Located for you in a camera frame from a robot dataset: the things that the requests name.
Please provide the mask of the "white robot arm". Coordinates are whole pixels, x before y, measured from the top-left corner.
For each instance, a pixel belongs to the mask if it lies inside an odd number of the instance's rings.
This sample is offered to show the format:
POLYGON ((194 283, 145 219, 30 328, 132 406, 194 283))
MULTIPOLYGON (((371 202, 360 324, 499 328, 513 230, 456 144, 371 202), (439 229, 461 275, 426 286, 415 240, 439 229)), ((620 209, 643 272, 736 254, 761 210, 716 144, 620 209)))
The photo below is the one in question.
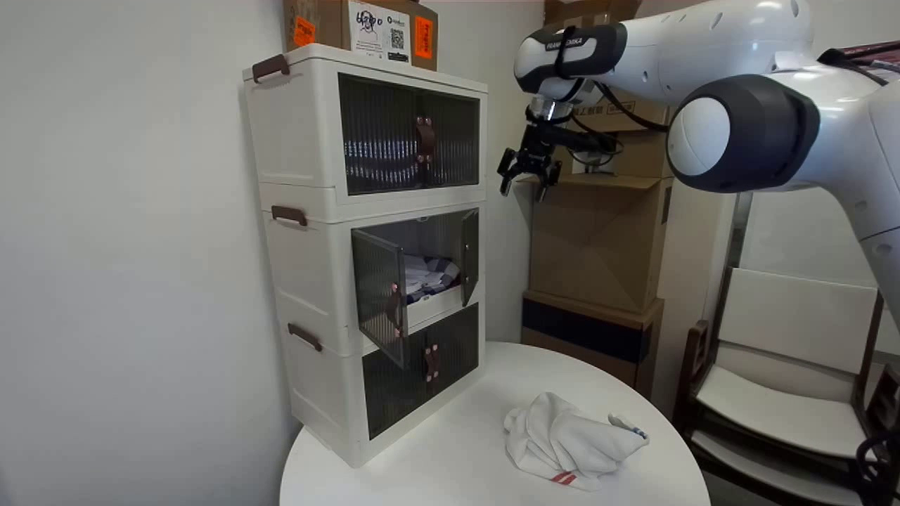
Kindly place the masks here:
POLYGON ((498 164, 502 184, 554 185, 558 147, 609 154, 609 137, 564 127, 581 103, 615 92, 664 103, 681 184, 830 192, 900 320, 900 78, 886 42, 814 57, 806 0, 700 0, 540 28, 520 42, 513 81, 532 106, 523 140, 498 164))

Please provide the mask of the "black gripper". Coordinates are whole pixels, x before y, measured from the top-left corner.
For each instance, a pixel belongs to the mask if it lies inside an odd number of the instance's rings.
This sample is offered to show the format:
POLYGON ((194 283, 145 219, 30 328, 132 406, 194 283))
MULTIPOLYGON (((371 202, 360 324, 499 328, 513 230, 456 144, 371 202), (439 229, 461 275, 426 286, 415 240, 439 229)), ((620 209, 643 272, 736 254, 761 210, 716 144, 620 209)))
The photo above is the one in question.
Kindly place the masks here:
POLYGON ((498 164, 499 193, 509 193, 512 179, 523 172, 540 175, 534 200, 543 200, 558 179, 558 160, 554 148, 563 140, 563 133, 547 123, 527 123, 520 137, 520 148, 502 148, 498 164))

